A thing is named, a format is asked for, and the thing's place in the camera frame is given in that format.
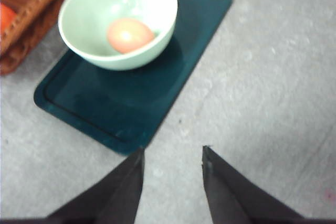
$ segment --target bowl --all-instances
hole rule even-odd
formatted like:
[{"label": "bowl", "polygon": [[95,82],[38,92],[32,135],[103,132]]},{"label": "bowl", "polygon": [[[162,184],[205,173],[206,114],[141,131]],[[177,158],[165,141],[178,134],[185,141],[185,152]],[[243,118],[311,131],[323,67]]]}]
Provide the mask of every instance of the bowl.
[{"label": "bowl", "polygon": [[[105,69],[129,70],[155,59],[169,43],[175,28],[177,0],[65,0],[58,28],[65,44],[88,62]],[[145,46],[121,54],[107,39],[109,25],[118,18],[135,18],[155,38]]]}]

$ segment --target bowl rim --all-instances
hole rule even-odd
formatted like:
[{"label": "bowl rim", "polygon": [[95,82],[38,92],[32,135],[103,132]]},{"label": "bowl rim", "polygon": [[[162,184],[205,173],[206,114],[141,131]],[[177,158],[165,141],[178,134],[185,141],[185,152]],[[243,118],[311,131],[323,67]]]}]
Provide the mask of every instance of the bowl rim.
[{"label": "bowl rim", "polygon": [[162,39],[164,39],[166,37],[166,35],[170,32],[170,30],[172,29],[172,27],[175,26],[175,22],[176,22],[176,17],[177,17],[177,9],[178,9],[178,1],[174,0],[174,18],[170,21],[169,25],[167,26],[166,29],[164,29],[163,31],[161,31],[159,33],[158,36],[156,36],[151,42],[149,42],[148,44],[146,44],[145,46],[136,49],[134,51],[131,51],[129,53],[126,54],[122,54],[120,53],[119,55],[93,55],[93,54],[89,54],[87,52],[81,51],[79,49],[77,49],[75,46],[73,46],[66,38],[66,35],[63,31],[63,17],[64,17],[64,13],[65,10],[67,8],[67,6],[69,5],[71,0],[64,0],[62,3],[62,6],[60,8],[59,14],[58,14],[58,29],[60,32],[60,35],[63,39],[63,41],[65,42],[65,44],[75,53],[77,53],[78,55],[90,59],[90,60],[97,60],[97,61],[118,61],[118,60],[122,60],[122,59],[129,59],[132,58],[134,56],[140,55],[146,51],[148,51],[149,49],[153,48],[155,45],[158,44],[159,41],[161,41]]}]

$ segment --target egg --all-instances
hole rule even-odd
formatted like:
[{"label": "egg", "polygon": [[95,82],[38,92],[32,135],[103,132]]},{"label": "egg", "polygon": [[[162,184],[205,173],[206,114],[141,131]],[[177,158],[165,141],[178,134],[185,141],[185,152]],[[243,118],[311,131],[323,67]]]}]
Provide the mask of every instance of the egg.
[{"label": "egg", "polygon": [[151,42],[154,33],[137,19],[120,18],[110,24],[107,39],[116,51],[126,54]]}]

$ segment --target tray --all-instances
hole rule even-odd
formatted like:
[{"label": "tray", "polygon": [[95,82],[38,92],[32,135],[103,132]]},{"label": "tray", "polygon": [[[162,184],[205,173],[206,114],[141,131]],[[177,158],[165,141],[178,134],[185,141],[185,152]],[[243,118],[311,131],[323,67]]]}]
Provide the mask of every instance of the tray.
[{"label": "tray", "polygon": [[118,153],[146,147],[231,2],[178,0],[172,40],[142,68],[104,70],[67,51],[37,87],[35,103]]}]

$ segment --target brown woven basket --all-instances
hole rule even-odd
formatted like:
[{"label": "brown woven basket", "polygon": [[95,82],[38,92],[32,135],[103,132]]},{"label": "brown woven basket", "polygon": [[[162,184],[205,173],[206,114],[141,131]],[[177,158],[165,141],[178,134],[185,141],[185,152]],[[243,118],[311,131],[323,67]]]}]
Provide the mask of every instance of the brown woven basket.
[{"label": "brown woven basket", "polygon": [[14,71],[55,24],[63,0],[1,0],[17,15],[1,31],[0,74]]}]

